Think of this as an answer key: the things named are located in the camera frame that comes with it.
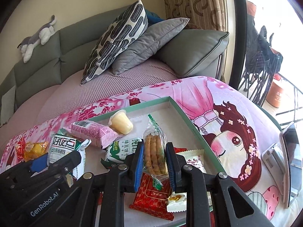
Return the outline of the fried twist snack packet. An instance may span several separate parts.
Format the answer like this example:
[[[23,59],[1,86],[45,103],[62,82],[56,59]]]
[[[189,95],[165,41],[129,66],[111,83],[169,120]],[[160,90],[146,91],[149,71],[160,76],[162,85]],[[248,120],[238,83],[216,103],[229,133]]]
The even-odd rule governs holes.
[[[143,134],[144,142],[144,173],[152,178],[152,186],[161,191],[164,182],[169,178],[166,165],[165,145],[167,137],[151,114]]]

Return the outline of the green white biscuit packet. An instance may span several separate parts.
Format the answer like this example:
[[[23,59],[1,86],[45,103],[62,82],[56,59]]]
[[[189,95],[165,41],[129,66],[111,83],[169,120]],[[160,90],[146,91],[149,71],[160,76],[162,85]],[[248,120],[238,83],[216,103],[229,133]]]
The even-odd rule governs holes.
[[[114,141],[105,149],[105,156],[104,159],[101,159],[101,164],[107,169],[123,164],[129,154],[135,153],[140,141],[141,138]]]

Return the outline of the small red chicken snack packet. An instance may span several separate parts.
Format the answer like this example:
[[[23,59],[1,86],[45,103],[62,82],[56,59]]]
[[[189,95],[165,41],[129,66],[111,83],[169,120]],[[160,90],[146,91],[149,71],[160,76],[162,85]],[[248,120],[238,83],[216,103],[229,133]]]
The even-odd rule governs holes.
[[[17,156],[17,161],[21,162],[24,159],[24,151],[25,151],[26,142],[24,137],[22,136],[20,140],[15,145],[15,151]]]

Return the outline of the large red snack packet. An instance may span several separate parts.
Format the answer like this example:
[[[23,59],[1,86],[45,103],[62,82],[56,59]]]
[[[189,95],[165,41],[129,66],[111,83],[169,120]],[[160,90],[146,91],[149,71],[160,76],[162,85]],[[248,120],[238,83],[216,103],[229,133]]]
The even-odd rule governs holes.
[[[166,209],[167,199],[171,195],[169,180],[163,182],[161,190],[153,186],[153,179],[150,175],[144,173],[141,178],[140,187],[135,195],[134,202],[129,205],[129,208],[144,212],[154,217],[173,221],[174,214],[169,213]]]

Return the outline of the pink and red snack bag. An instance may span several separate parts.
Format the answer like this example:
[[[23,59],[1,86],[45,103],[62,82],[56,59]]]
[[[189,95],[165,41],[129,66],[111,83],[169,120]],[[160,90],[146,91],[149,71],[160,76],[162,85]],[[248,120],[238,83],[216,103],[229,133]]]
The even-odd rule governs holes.
[[[63,128],[70,135],[81,140],[90,139],[95,147],[106,149],[117,139],[124,135],[119,134],[109,126],[90,120],[76,121]]]

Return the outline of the white plum snack packet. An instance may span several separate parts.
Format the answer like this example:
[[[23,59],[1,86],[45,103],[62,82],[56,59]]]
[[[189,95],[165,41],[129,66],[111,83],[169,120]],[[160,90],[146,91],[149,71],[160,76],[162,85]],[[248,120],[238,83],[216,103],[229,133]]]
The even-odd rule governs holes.
[[[177,154],[182,155],[185,158],[187,164],[198,168],[203,173],[206,173],[206,169],[204,167],[204,149],[189,150],[179,152]]]

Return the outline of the yellow cake packet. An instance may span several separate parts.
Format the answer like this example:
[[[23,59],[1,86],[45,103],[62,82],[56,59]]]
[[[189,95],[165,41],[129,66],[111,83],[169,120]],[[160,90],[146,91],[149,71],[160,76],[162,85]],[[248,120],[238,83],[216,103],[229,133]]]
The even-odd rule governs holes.
[[[47,153],[49,142],[28,142],[24,148],[24,161],[36,159]]]

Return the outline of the teal shallow cardboard tray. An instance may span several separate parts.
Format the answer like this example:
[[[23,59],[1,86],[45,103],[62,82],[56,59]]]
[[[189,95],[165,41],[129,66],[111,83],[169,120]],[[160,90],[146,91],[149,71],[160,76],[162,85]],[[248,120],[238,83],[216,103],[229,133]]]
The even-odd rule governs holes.
[[[171,97],[128,106],[124,110],[134,125],[133,130],[126,135],[127,139],[141,138],[147,128],[148,116],[151,115],[166,135],[168,142],[172,142],[174,147],[204,150],[204,168],[207,173],[216,175],[224,171],[222,164],[192,121]],[[174,220],[169,221],[130,209],[129,205],[133,203],[134,198],[134,193],[126,193],[124,196],[125,226],[181,226],[185,224],[185,212],[175,213]]]

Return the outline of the small white pastry packet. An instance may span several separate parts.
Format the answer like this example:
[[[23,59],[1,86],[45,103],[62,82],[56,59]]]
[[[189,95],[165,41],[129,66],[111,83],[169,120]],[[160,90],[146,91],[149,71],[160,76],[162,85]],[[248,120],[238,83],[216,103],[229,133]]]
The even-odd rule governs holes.
[[[166,210],[169,213],[185,212],[187,206],[187,193],[175,193],[167,199]]]

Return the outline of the pink checkered sofa cover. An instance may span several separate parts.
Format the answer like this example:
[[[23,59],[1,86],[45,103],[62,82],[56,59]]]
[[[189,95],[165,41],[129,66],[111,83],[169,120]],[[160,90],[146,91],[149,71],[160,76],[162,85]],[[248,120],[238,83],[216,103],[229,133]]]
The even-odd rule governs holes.
[[[80,84],[82,74],[78,71],[62,84],[44,89],[25,101],[1,127],[1,152],[11,138],[63,113],[126,91],[177,79],[168,65],[155,59],[117,76],[105,71],[84,85]]]

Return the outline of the light grey small cushion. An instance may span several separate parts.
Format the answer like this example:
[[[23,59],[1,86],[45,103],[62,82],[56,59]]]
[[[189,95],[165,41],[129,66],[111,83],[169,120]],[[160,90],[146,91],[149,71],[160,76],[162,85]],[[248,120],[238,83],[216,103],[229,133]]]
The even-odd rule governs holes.
[[[1,99],[1,126],[6,124],[14,114],[15,86],[7,91]]]

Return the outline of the grey green sofa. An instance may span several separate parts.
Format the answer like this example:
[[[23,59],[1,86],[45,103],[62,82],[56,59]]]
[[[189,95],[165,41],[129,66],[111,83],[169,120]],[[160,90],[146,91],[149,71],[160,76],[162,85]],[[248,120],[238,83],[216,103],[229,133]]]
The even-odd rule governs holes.
[[[1,95],[15,86],[14,107],[19,108],[38,92],[83,71],[97,40],[122,12],[123,8],[107,11],[57,31],[46,45],[35,49],[28,63],[19,61],[14,65],[1,84]],[[227,32],[185,27],[151,57],[168,65],[181,78],[218,79],[222,73],[219,60],[228,43]]]

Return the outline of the orange pot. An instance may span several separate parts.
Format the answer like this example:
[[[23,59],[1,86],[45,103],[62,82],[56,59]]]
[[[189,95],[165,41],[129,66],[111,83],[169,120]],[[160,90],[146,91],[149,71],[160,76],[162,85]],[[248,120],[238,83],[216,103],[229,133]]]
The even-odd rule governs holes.
[[[281,97],[283,94],[283,84],[281,76],[276,73],[272,80],[272,84],[266,96],[266,101],[275,108],[280,107]]]

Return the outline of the grey white plush cat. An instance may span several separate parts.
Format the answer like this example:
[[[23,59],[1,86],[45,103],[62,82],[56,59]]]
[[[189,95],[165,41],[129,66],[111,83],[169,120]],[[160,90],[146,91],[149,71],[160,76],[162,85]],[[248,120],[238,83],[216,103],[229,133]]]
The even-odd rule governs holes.
[[[35,47],[38,45],[45,45],[49,41],[50,37],[54,35],[55,30],[53,25],[55,23],[56,17],[55,15],[52,15],[48,23],[40,27],[33,36],[24,38],[18,45],[17,48],[20,49],[24,64],[30,60]]]

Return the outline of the black folding chair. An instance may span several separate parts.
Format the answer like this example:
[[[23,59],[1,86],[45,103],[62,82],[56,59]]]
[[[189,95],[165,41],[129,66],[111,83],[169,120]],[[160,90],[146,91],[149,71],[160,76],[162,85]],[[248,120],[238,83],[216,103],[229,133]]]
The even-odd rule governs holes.
[[[256,5],[247,3],[247,46],[244,69],[238,87],[253,103],[262,106],[269,92],[274,75],[283,62],[280,52],[272,48],[273,35],[268,36],[265,26],[255,27]]]

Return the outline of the black white patterned pillow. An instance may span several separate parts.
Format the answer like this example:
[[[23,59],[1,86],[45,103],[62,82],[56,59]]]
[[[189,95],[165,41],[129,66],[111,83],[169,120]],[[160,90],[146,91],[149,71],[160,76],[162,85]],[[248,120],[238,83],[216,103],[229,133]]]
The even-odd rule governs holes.
[[[141,0],[134,2],[108,26],[85,64],[81,84],[101,75],[129,45],[147,29],[148,19]]]

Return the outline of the blue cloth behind pillows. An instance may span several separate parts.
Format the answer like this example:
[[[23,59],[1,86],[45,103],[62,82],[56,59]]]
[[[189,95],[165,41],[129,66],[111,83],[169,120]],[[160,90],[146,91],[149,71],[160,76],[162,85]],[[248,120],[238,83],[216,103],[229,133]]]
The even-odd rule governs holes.
[[[149,26],[159,23],[161,21],[164,21],[164,19],[160,18],[157,14],[150,12],[147,9],[145,10],[145,12],[146,12]]]

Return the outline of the brown patterned curtain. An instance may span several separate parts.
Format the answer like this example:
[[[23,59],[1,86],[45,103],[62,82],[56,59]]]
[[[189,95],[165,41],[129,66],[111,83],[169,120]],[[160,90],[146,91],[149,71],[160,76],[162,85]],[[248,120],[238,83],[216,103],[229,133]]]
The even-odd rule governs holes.
[[[187,17],[205,30],[227,31],[226,0],[164,0],[168,19]]]

